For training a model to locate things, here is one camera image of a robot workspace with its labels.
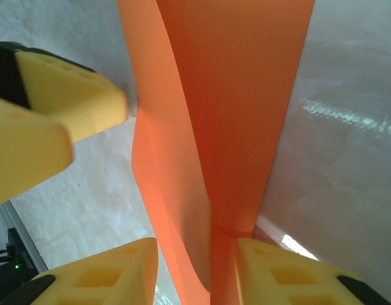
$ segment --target orange sheet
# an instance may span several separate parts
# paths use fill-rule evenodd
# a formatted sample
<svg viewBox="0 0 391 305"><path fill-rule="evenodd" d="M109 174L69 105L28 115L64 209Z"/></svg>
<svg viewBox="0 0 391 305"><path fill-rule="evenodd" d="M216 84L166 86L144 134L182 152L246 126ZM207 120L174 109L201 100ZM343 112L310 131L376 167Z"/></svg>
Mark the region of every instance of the orange sheet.
<svg viewBox="0 0 391 305"><path fill-rule="evenodd" d="M118 5L140 96L134 174L180 300L238 304L231 241L252 234L314 0Z"/></svg>

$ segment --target white surface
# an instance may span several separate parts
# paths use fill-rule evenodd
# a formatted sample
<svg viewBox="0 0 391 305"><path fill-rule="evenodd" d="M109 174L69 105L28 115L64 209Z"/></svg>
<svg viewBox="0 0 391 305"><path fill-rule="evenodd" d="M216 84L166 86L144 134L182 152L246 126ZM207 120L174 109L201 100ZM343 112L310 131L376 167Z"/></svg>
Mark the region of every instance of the white surface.
<svg viewBox="0 0 391 305"><path fill-rule="evenodd" d="M114 0L0 0L4 39L135 87ZM69 169L13 200L50 268L153 235L134 124L78 143ZM391 301L391 0L317 1L263 216ZM179 304L163 261L158 287L155 304Z"/></svg>

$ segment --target orange paper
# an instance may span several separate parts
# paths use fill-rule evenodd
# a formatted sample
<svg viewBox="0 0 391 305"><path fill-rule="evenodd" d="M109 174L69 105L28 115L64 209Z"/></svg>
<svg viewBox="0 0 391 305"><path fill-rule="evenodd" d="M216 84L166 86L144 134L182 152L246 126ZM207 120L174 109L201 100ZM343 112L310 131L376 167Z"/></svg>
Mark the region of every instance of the orange paper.
<svg viewBox="0 0 391 305"><path fill-rule="evenodd" d="M255 226L314 0L118 5L140 96L134 174L180 300L238 304L233 241Z"/></svg>

